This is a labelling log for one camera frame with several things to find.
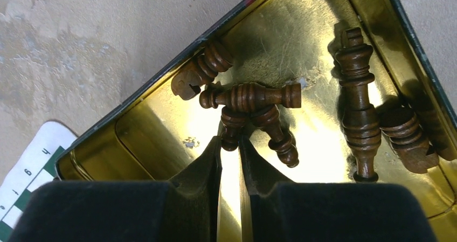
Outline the dark wooden king piece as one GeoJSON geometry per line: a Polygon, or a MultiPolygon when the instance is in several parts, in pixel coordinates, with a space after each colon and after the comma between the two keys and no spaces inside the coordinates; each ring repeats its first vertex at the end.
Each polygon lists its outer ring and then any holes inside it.
{"type": "Polygon", "coordinates": [[[340,86],[345,91],[345,106],[342,117],[344,136],[356,159],[356,182],[378,181],[374,158],[381,144],[380,120],[375,107],[370,103],[368,84],[375,80],[369,69],[373,47],[364,42],[358,27],[343,31],[343,47],[335,53],[341,68],[340,86]]]}

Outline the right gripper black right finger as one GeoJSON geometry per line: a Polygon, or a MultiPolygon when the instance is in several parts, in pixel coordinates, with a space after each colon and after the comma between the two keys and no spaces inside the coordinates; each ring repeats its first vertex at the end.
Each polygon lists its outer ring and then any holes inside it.
{"type": "Polygon", "coordinates": [[[239,141],[245,241],[435,241],[416,198],[396,184],[295,183],[239,141]]]}

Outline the gold tin with dark pieces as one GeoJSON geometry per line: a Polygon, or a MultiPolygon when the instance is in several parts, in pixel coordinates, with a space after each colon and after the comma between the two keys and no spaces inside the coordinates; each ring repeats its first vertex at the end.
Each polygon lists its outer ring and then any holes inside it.
{"type": "Polygon", "coordinates": [[[456,113],[399,0],[243,0],[58,159],[166,180],[224,137],[214,241],[251,240],[238,154],[300,183],[394,183],[456,241],[456,113]]]}

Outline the dark wooden bishop piece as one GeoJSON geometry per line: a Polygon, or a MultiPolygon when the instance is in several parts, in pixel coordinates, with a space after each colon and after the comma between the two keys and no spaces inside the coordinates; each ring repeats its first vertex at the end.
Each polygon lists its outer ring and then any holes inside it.
{"type": "Polygon", "coordinates": [[[267,106],[250,114],[254,126],[270,137],[268,146],[278,159],[289,168],[299,164],[299,153],[288,130],[281,128],[280,111],[276,105],[267,106]]]}
{"type": "Polygon", "coordinates": [[[222,105],[243,113],[253,113],[270,105],[300,108],[301,85],[267,88],[257,82],[248,82],[234,85],[227,90],[208,88],[200,93],[199,103],[205,109],[216,109],[222,105]]]}

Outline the dark wooden knight piece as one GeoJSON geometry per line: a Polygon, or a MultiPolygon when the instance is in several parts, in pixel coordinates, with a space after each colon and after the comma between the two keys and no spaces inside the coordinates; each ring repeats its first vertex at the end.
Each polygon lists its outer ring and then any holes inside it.
{"type": "Polygon", "coordinates": [[[202,54],[182,65],[173,77],[171,90],[183,100],[190,100],[201,92],[203,85],[214,81],[219,73],[226,72],[233,66],[233,57],[217,40],[204,48],[202,54]]]}

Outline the dark wooden pawn piece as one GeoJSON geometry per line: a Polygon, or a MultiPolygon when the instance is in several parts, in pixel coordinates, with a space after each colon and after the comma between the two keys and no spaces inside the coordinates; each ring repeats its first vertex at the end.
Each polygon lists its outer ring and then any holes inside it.
{"type": "Polygon", "coordinates": [[[239,136],[246,125],[246,113],[235,112],[228,107],[221,110],[221,122],[224,130],[221,133],[221,146],[226,151],[234,151],[238,147],[239,136]]]}

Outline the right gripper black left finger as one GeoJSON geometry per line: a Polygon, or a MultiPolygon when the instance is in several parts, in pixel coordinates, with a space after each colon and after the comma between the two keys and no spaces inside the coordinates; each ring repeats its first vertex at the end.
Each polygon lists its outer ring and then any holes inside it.
{"type": "Polygon", "coordinates": [[[221,139],[166,181],[53,181],[10,241],[216,241],[221,139]]]}

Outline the green white chess board mat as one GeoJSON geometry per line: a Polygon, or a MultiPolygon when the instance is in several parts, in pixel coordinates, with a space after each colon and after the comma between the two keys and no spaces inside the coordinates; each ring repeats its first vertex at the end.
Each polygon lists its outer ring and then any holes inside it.
{"type": "Polygon", "coordinates": [[[57,158],[77,139],[57,121],[45,122],[26,147],[1,185],[1,241],[7,241],[30,200],[40,186],[57,176],[57,158]]]}

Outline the dark wooden rook piece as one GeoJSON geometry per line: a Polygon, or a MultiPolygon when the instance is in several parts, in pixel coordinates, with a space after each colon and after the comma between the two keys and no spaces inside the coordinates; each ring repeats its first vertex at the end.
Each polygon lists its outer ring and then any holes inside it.
{"type": "Polygon", "coordinates": [[[384,112],[380,116],[380,129],[408,171],[426,174],[428,169],[439,165],[438,155],[413,109],[399,107],[384,112]]]}

